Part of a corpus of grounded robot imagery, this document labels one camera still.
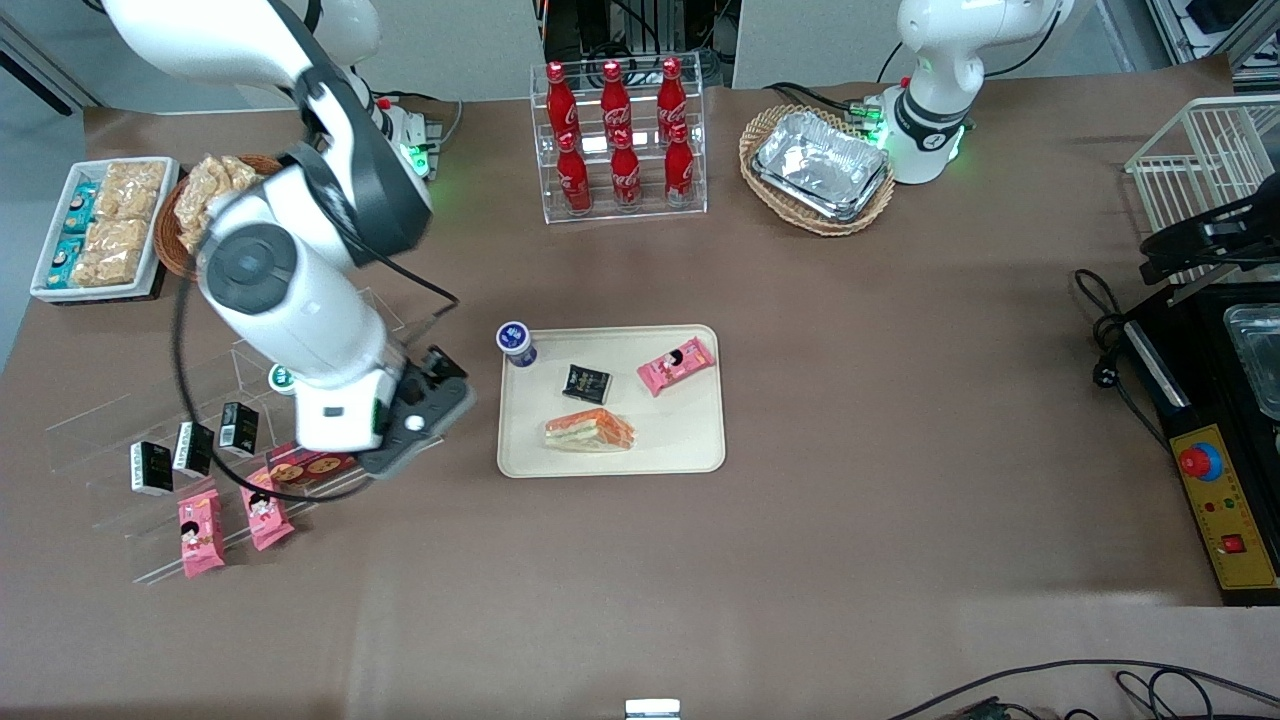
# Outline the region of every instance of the blue lid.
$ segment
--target blue lid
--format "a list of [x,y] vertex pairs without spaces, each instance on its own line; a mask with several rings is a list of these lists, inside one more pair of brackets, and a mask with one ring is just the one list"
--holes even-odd
[[511,322],[498,328],[498,347],[503,352],[524,352],[529,345],[529,328],[525,323]]

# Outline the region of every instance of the white robotic arm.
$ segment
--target white robotic arm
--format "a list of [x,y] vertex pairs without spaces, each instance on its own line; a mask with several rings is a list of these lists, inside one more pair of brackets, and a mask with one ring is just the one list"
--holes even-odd
[[[357,452],[371,474],[393,473],[474,402],[465,373],[443,354],[433,350],[426,368],[410,363],[346,278],[374,260],[396,266],[388,258],[417,245],[431,217],[426,188],[284,0],[105,8],[161,69],[282,87],[323,126],[323,154],[294,147],[284,170],[218,210],[197,255],[200,288],[246,341],[293,372],[300,445]],[[371,23],[366,40],[378,35],[376,15]]]
[[940,174],[986,76],[978,50],[1036,37],[1074,0],[902,0],[897,29],[916,63],[905,88],[878,104],[893,177],[910,184]]

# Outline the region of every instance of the foil container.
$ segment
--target foil container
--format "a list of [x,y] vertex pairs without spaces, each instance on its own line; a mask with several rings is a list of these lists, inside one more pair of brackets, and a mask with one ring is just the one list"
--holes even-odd
[[888,177],[888,155],[815,113],[783,115],[751,158],[760,179],[837,223],[851,223]]

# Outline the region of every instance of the white tray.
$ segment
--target white tray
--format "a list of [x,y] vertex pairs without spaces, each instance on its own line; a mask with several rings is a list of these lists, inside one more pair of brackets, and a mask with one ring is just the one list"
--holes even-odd
[[[156,206],[151,210],[151,222],[147,225],[147,240],[146,245],[142,246],[142,256],[138,259],[138,269],[133,274],[133,282],[105,287],[67,287],[61,290],[49,290],[46,286],[49,278],[49,265],[54,261],[54,250],[58,247],[58,241],[63,237],[63,220],[67,218],[67,208],[70,206],[76,186],[87,181],[99,183],[102,182],[102,178],[106,177],[106,167],[111,163],[143,161],[164,163],[165,172],[164,179],[160,181],[160,190],[156,193]],[[44,300],[45,302],[73,304],[104,300],[125,300],[150,293],[160,265],[160,258],[155,254],[155,242],[152,240],[155,234],[156,217],[160,214],[160,206],[164,205],[165,197],[169,196],[169,192],[175,184],[178,184],[178,161],[173,158],[116,158],[113,160],[86,160],[72,165],[70,172],[67,174],[67,183],[63,186],[63,195],[58,199],[58,208],[54,209],[54,219],[49,223],[49,233],[45,234],[45,249],[41,251],[40,259],[36,261],[36,270],[31,275],[31,296],[37,300]]]
[[[532,331],[538,360],[527,368],[502,361],[498,468],[508,478],[710,473],[724,462],[724,409],[716,332],[707,325]],[[698,337],[716,365],[662,391],[640,382],[636,368]],[[604,409],[636,429],[625,452],[563,452],[543,445],[552,418],[596,407],[564,397],[570,364],[613,375]]]

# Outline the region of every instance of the yellow control box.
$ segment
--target yellow control box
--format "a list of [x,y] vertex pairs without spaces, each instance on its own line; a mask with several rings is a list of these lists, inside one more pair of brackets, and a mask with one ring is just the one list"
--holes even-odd
[[1275,568],[1240,492],[1217,425],[1175,437],[1169,445],[1213,562],[1217,584],[1234,591],[1277,587]]

